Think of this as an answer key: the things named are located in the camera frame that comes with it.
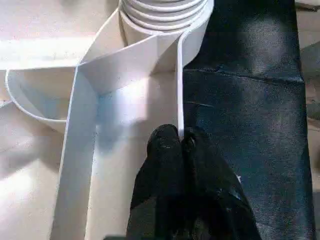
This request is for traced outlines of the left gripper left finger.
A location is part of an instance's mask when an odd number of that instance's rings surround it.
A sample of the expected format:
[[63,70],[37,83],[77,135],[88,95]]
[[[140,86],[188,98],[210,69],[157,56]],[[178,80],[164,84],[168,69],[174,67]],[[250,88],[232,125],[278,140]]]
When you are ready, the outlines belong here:
[[172,124],[149,137],[146,159],[138,171],[130,204],[126,237],[173,240],[185,222],[185,177],[182,145]]

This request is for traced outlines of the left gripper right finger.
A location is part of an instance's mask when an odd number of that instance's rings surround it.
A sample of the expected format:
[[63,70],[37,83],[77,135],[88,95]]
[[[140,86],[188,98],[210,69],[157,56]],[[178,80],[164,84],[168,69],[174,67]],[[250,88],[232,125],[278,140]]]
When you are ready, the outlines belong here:
[[217,144],[199,127],[188,127],[182,140],[189,178],[193,240],[259,240],[256,219],[236,174]]

